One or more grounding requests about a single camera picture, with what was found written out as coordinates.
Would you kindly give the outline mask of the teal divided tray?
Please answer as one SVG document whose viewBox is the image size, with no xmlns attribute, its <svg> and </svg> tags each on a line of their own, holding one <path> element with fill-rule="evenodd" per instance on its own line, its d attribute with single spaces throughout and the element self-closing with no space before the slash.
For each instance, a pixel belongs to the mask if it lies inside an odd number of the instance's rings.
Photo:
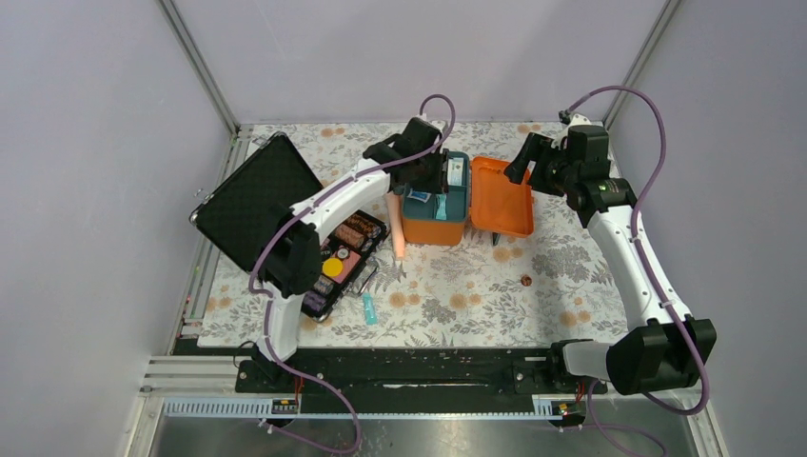
<svg viewBox="0 0 807 457">
<path fill-rule="evenodd" d="M 469 156 L 464 152 L 449 151 L 447 153 L 446 168 L 450 157 L 463 157 L 466 160 L 464 185 L 462 187 L 450 187 L 447 184 L 445 193 L 431 193 L 432 196 L 426 203 L 407 199 L 406 195 L 411 191 L 411 188 L 407 187 L 402 200 L 404 218 L 425 222 L 464 223 L 466 221 L 471 193 Z"/>
</svg>

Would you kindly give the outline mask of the orange medicine box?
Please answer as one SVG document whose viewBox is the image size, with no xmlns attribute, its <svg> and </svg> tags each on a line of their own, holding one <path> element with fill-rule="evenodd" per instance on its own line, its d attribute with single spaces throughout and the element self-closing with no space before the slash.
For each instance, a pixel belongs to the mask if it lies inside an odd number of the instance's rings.
<svg viewBox="0 0 807 457">
<path fill-rule="evenodd" d="M 471 158 L 471 193 L 468 217 L 464 223 L 425 222 L 403 217 L 405 241 L 412 244 L 456 246 L 466 228 L 494 236 L 526 238 L 533 233 L 534 215 L 531 188 L 514 185 L 503 174 L 508 163 L 478 156 Z"/>
</svg>

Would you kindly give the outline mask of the teal tube pair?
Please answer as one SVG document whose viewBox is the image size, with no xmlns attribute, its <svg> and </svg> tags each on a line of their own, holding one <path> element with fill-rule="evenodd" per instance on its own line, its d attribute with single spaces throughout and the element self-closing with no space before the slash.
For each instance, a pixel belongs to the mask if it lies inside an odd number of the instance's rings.
<svg viewBox="0 0 807 457">
<path fill-rule="evenodd" d="M 368 326 L 376 325 L 378 323 L 377 311 L 375 308 L 373 297 L 369 292 L 362 294 L 364 306 L 364 319 Z"/>
</svg>

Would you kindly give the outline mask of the small blue sachets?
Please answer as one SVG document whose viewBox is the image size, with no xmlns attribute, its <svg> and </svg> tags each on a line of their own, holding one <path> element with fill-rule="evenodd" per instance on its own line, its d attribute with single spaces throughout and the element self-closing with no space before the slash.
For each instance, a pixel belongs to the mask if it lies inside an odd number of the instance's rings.
<svg viewBox="0 0 807 457">
<path fill-rule="evenodd" d="M 416 191 L 412 189 L 410 192 L 407 193 L 406 198 L 421 203 L 426 203 L 429 201 L 431 196 L 432 194 L 429 192 Z"/>
</svg>

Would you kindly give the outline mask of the blue white medicine packet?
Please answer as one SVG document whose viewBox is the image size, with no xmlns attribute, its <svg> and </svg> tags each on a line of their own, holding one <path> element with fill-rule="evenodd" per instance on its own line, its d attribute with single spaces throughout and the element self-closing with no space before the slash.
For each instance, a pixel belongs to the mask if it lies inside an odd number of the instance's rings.
<svg viewBox="0 0 807 457">
<path fill-rule="evenodd" d="M 462 187 L 465 181 L 465 163 L 463 157 L 450 157 L 446 169 L 446 183 L 450 187 Z"/>
</svg>

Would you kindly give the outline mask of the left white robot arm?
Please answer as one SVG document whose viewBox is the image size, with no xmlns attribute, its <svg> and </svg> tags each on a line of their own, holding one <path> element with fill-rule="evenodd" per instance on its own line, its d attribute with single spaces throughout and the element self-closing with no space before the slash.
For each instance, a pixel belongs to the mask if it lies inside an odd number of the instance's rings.
<svg viewBox="0 0 807 457">
<path fill-rule="evenodd" d="M 282 207 L 275 229 L 249 274 L 248 289 L 267 297 L 261 336 L 256 342 L 265 356 L 259 379 L 274 391 L 292 385 L 295 367 L 288 359 L 298 348 L 297 317 L 304 295 L 322 274 L 320 247 L 350 215 L 396 186 L 393 174 L 414 173 L 414 162 L 439 149 L 450 134 L 421 115 L 401 133 L 371 145 L 342 177 L 313 196 Z"/>
</svg>

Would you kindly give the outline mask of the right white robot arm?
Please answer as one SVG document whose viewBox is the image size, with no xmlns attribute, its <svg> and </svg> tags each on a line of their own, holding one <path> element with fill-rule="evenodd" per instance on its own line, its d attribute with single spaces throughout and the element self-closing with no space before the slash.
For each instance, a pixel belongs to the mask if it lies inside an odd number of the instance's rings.
<svg viewBox="0 0 807 457">
<path fill-rule="evenodd" d="M 716 329 L 693 316 L 666 278 L 635 192 L 612 176 L 608 150 L 600 126 L 569 126 L 557 139 L 530 133 L 504 171 L 513 184 L 565 199 L 599 247 L 624 306 L 628 332 L 616 343 L 553 344 L 547 383 L 568 392 L 583 378 L 597 379 L 623 395 L 704 385 Z"/>
</svg>

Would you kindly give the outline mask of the orange black chip stack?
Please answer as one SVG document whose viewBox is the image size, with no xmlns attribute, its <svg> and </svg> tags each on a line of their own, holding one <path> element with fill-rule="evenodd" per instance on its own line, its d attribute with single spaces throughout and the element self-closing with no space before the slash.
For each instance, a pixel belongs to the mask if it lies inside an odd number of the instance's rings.
<svg viewBox="0 0 807 457">
<path fill-rule="evenodd" d="M 353 229 L 360 232 L 363 236 L 368 239 L 374 239 L 378 237 L 381 232 L 383 231 L 383 227 L 379 226 L 375 222 L 366 217 L 362 216 L 359 213 L 354 213 L 350 215 L 345 223 L 351 226 Z"/>
</svg>

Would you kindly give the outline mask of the red white chip stack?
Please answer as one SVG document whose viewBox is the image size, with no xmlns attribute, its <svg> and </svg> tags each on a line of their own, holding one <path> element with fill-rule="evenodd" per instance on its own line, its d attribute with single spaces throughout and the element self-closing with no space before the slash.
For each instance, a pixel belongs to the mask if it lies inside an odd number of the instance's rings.
<svg viewBox="0 0 807 457">
<path fill-rule="evenodd" d="M 365 243 L 365 236 L 348 225 L 339 225 L 334 231 L 335 236 L 356 250 L 360 250 Z"/>
</svg>

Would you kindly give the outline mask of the floral table mat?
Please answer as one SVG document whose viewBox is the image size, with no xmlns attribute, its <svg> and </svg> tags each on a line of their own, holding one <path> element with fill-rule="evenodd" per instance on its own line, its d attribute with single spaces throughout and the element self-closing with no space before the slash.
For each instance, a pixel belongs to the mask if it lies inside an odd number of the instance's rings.
<svg viewBox="0 0 807 457">
<path fill-rule="evenodd" d="M 403 123 L 257 125 L 247 157 L 268 136 L 285 132 L 326 186 L 346 173 L 370 144 Z M 558 122 L 458 123 L 450 150 L 509 161 L 529 132 L 547 136 Z M 370 281 L 378 316 L 364 319 L 361 297 L 345 296 L 321 323 L 301 315 L 300 347 L 534 348 L 581 338 L 615 343 L 627 333 L 619 292 L 596 243 L 563 199 L 532 197 L 527 238 L 468 227 L 454 247 L 406 243 L 395 259 L 389 239 L 376 251 Z M 526 275 L 529 287 L 521 283 Z M 261 336 L 266 298 L 247 289 L 248 273 L 221 256 L 208 294 L 198 348 L 236 348 Z"/>
</svg>

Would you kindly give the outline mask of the yellow poker chip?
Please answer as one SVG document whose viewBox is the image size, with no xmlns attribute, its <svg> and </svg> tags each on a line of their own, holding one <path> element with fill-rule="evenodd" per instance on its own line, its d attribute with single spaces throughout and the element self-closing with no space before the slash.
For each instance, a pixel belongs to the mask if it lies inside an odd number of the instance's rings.
<svg viewBox="0 0 807 457">
<path fill-rule="evenodd" d="M 338 277 L 343 270 L 344 264 L 342 260 L 336 257 L 326 259 L 322 265 L 323 275 L 331 278 Z"/>
</svg>

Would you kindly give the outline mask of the black poker chip case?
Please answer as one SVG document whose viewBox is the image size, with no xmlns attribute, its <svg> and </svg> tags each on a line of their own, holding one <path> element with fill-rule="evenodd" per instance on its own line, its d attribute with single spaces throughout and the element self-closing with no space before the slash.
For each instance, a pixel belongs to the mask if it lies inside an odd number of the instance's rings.
<svg viewBox="0 0 807 457">
<path fill-rule="evenodd" d="M 189 216 L 216 248 L 246 273 L 253 271 L 266 244 L 292 215 L 292 205 L 313 196 L 324 187 L 288 136 L 278 132 L 238 167 L 212 195 Z M 351 286 L 360 282 L 360 272 L 388 229 L 381 220 L 358 210 L 383 227 L 374 238 L 365 237 L 360 250 L 339 240 L 332 231 L 321 243 L 321 258 L 342 260 L 338 277 L 320 274 L 303 299 L 302 313 L 322 319 Z"/>
</svg>

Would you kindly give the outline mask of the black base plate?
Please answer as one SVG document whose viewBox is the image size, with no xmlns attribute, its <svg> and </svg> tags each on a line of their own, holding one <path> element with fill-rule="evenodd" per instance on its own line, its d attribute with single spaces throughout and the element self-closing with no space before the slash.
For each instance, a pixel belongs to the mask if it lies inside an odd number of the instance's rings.
<svg viewBox="0 0 807 457">
<path fill-rule="evenodd" d="M 181 339 L 179 356 L 222 356 L 238 393 L 288 394 L 303 414 L 348 413 L 342 399 L 278 368 L 256 348 L 198 348 Z M 591 379 L 561 373 L 549 348 L 301 348 L 293 368 L 327 381 L 363 415 L 548 415 L 585 398 Z"/>
</svg>

